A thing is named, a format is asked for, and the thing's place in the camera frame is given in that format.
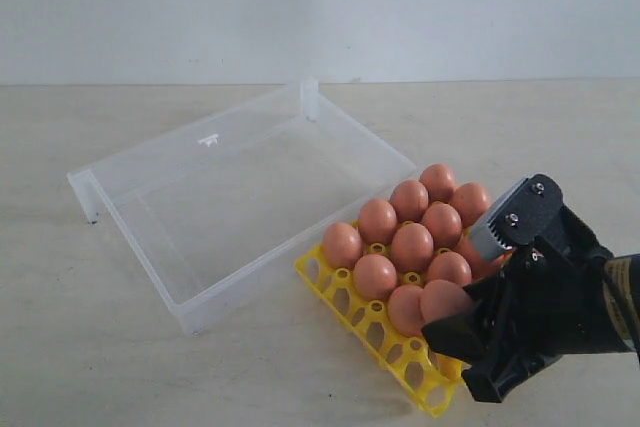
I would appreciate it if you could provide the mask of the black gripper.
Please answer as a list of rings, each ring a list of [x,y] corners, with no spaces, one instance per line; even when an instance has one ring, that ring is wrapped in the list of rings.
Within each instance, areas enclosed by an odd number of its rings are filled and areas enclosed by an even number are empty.
[[[502,403],[564,355],[630,350],[630,258],[565,205],[469,292],[474,309],[421,332],[434,352],[470,363],[462,377],[477,402]]]

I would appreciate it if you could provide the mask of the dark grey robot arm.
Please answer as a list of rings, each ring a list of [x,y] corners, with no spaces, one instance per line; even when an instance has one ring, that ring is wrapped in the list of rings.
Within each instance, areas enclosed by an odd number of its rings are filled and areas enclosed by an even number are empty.
[[[509,260],[464,288],[470,306],[422,329],[434,352],[467,363],[476,401],[502,402],[565,355],[638,353],[638,255],[614,256],[564,205],[505,209],[491,230]]]

